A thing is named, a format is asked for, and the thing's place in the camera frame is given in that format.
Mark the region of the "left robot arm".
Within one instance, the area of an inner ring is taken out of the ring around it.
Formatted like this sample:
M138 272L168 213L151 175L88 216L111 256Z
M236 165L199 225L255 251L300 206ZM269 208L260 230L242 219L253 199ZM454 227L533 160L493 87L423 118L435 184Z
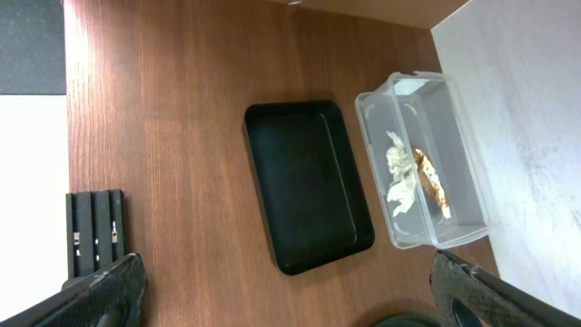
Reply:
M440 311L394 314L376 326L573 326L580 320L541 302L448 251L439 250L429 285ZM137 326L147 286L143 260L130 253L1 322L3 326Z

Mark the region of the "clear plastic waste bin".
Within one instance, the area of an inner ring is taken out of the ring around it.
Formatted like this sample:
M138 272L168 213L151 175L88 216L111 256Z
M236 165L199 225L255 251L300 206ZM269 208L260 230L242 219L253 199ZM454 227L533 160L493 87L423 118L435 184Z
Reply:
M395 247L448 249L487 236L489 184L449 77L394 73L355 107Z

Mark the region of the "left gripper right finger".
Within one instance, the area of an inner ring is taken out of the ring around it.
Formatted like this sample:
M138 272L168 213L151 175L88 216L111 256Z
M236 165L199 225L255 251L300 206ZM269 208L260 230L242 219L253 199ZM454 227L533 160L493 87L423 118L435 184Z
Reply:
M580 327L580 320L438 250L429 276L442 326Z

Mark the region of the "black rectangular tray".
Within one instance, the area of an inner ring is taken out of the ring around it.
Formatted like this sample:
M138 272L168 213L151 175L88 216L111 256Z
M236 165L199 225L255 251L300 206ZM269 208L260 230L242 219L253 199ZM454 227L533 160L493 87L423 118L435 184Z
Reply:
M254 104L244 130L273 259L297 275L368 250L373 223L339 106Z

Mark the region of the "gold snack wrapper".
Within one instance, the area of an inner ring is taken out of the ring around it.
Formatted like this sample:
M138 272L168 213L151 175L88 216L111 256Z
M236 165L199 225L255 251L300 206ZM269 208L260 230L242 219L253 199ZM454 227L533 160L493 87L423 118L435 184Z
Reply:
M448 198L435 165L430 160L428 154L419 148L413 149L413 157L423 190L436 201L443 218L446 220L450 219L451 211Z

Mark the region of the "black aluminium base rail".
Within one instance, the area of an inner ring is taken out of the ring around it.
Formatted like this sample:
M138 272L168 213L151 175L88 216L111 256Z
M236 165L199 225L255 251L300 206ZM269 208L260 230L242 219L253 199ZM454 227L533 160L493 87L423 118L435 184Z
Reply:
M126 255L124 196L120 189L65 196L66 289Z

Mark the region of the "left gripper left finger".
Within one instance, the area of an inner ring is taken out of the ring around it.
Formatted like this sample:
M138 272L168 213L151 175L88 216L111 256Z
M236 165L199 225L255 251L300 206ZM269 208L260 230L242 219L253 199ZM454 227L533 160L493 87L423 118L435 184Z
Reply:
M3 326L138 326L147 275L129 253L1 322Z

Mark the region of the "white tissue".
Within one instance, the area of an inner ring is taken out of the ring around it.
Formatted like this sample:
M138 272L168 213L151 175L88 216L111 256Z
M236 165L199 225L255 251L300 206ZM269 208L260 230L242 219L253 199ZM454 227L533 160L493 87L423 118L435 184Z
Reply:
M416 164L406 152L401 138L389 130L386 134L392 141L392 146L386 152L386 159L389 173L393 178L389 185L387 200L397 204L392 210L392 215L397 216L406 213L416 201L416 182L411 173Z

